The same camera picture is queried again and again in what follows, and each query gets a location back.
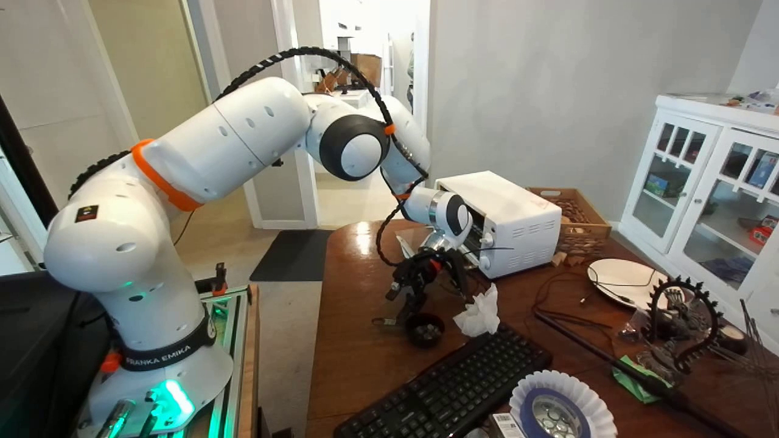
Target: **white printer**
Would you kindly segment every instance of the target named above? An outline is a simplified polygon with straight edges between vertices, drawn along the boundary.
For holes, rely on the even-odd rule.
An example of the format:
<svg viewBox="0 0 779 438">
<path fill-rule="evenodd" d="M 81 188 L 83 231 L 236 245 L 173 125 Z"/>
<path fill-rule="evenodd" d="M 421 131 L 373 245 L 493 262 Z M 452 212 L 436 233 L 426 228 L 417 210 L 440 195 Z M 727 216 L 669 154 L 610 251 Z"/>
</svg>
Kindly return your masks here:
<svg viewBox="0 0 779 438">
<path fill-rule="evenodd" d="M 561 216 L 558 205 L 488 170 L 440 177 L 436 184 L 465 199 L 471 228 L 462 254 L 488 279 L 553 260 Z"/>
</svg>

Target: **orange ring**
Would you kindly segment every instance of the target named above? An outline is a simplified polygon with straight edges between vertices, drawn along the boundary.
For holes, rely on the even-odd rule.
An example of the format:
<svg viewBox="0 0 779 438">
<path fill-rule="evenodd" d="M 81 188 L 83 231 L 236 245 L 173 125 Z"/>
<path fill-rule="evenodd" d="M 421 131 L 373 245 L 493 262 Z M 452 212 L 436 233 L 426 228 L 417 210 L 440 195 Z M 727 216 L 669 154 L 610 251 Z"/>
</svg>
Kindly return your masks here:
<svg viewBox="0 0 779 438">
<path fill-rule="evenodd" d="M 140 138 L 132 147 L 132 160 L 140 167 L 140 173 L 167 195 L 167 201 L 176 205 L 183 212 L 195 212 L 200 201 L 195 201 L 190 195 L 173 188 L 144 155 L 144 149 L 151 144 L 151 138 Z"/>
</svg>

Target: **black keyboard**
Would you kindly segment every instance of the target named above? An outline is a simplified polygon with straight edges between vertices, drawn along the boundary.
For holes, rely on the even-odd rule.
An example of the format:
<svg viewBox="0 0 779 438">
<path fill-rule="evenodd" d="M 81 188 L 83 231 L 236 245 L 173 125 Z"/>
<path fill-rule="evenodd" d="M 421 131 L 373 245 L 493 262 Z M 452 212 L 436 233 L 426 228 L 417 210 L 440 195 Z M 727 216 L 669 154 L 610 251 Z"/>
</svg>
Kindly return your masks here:
<svg viewBox="0 0 779 438">
<path fill-rule="evenodd" d="M 465 436 L 509 402 L 520 377 L 550 362 L 544 347 L 510 329 L 471 338 L 342 422 L 334 436 Z"/>
</svg>

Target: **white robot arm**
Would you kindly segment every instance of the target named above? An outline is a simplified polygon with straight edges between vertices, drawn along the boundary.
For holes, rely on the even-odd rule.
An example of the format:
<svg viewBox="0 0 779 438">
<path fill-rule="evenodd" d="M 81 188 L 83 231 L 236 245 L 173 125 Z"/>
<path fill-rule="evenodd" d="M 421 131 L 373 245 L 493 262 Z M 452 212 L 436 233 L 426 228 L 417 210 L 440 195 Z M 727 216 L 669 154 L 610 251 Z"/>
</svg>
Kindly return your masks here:
<svg viewBox="0 0 779 438">
<path fill-rule="evenodd" d="M 152 430 L 180 430 L 223 389 L 232 358 L 210 340 L 171 222 L 176 212 L 229 195 L 298 142 L 345 179 L 380 165 L 409 218 L 449 241 L 465 238 L 469 213 L 462 199 L 417 184 L 426 177 L 428 142 L 402 105 L 390 108 L 393 131 L 385 131 L 374 108 L 303 97 L 280 78 L 255 80 L 166 136 L 137 144 L 73 193 L 48 227 L 43 262 L 59 283 L 101 302 L 123 358 L 115 374 L 95 383 L 87 424 L 105 424 L 118 402 L 176 392 L 180 403 L 155 414 Z"/>
</svg>

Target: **metal gear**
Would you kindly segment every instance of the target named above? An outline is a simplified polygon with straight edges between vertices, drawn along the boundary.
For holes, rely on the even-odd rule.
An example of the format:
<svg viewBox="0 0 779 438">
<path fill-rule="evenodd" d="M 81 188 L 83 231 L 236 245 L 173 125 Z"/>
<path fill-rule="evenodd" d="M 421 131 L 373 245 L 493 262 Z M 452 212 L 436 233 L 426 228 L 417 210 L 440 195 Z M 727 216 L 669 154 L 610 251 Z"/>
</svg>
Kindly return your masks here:
<svg viewBox="0 0 779 438">
<path fill-rule="evenodd" d="M 695 352 L 715 340 L 720 314 L 704 291 L 704 283 L 671 278 L 651 286 L 648 319 L 648 340 L 662 344 L 666 352 L 666 361 L 659 361 L 688 373 Z"/>
</svg>

